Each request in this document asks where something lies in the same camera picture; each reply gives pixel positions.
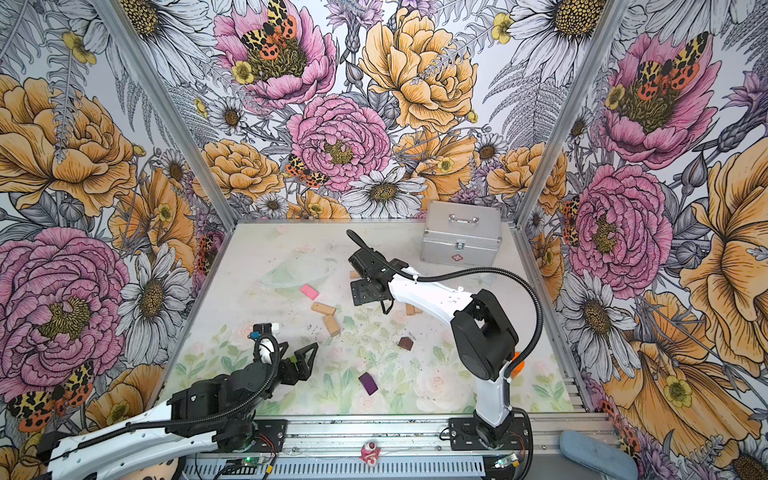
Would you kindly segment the pink wood block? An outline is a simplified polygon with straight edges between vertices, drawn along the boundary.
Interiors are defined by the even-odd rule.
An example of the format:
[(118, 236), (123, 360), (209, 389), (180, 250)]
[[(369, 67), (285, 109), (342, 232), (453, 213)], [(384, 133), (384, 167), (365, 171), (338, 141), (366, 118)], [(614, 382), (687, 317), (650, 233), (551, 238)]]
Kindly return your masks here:
[(316, 300), (320, 295), (320, 293), (309, 284), (302, 285), (300, 287), (300, 292), (312, 301)]

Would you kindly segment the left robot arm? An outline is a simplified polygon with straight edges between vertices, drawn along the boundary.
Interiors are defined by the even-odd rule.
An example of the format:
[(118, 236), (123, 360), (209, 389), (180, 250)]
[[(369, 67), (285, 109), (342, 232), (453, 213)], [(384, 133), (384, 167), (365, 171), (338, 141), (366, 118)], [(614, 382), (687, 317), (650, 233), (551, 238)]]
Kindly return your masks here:
[(269, 453), (282, 449), (283, 420), (258, 421), (255, 410), (279, 385), (310, 378), (317, 343), (286, 353), (266, 334), (254, 360), (230, 374), (197, 381), (150, 410), (101, 430), (44, 435), (37, 458), (45, 479), (122, 479), (197, 453)]

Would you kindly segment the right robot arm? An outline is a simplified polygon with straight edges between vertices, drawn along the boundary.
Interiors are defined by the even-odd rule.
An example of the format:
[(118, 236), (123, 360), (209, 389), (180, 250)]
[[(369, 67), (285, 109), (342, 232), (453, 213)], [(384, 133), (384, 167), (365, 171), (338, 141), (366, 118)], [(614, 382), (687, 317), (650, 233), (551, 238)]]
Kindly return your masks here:
[(490, 291), (476, 293), (452, 288), (437, 278), (403, 275), (363, 276), (350, 283), (353, 304), (379, 303), (387, 314), (401, 302), (418, 308), (450, 326), (464, 368), (475, 378), (474, 419), (479, 441), (498, 448), (513, 417), (508, 377), (519, 336), (500, 301)]

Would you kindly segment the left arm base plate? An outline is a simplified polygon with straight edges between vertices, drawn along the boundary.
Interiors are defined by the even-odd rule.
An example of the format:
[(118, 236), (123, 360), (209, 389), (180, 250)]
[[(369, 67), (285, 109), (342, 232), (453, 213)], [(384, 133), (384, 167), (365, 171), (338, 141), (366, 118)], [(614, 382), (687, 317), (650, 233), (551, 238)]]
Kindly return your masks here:
[(256, 419), (247, 423), (245, 440), (236, 449), (236, 453), (255, 455), (256, 453), (277, 454), (283, 451), (287, 437), (288, 421), (284, 419)]

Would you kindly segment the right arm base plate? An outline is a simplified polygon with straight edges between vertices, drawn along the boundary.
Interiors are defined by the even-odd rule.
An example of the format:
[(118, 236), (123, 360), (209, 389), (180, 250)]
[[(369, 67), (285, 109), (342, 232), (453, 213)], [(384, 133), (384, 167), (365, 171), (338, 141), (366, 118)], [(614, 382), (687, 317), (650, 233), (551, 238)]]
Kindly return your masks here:
[(510, 413), (496, 427), (477, 416), (450, 418), (447, 433), (453, 451), (523, 452), (532, 448), (530, 421), (520, 413)]

